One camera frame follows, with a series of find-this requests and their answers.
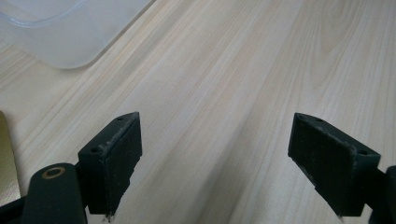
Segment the wooden table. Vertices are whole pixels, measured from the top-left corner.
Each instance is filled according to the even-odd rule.
[[[395,98],[394,0],[157,0],[73,70],[0,42],[22,194],[35,171],[77,162],[112,119],[140,112],[144,156],[114,223],[342,223],[287,156],[293,114],[357,138],[385,171]]]

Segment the black plastic part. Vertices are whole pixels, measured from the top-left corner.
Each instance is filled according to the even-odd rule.
[[[386,199],[393,223],[396,223],[396,166],[387,170]]]
[[[90,213],[114,215],[141,156],[138,112],[112,120],[78,153],[80,184]]]
[[[74,165],[54,164],[32,176],[21,223],[87,223]]]
[[[380,155],[322,119],[296,113],[289,156],[340,217],[361,215]]]
[[[21,216],[25,197],[19,198],[18,200],[5,204],[0,207],[0,223],[3,224],[17,224],[21,223]]]

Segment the translucent plastic container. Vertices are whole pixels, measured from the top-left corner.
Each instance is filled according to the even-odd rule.
[[[94,60],[152,0],[0,0],[0,38],[58,68]]]

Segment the yellow object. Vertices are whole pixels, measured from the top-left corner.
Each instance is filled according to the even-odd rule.
[[[0,111],[0,206],[21,197],[6,117]]]

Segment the screw hole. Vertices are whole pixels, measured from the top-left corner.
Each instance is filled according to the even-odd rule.
[[[99,152],[99,148],[97,147],[91,148],[91,153],[98,153],[98,152]]]
[[[368,153],[366,151],[364,151],[364,150],[359,150],[359,154],[361,154],[363,156],[366,156]]]

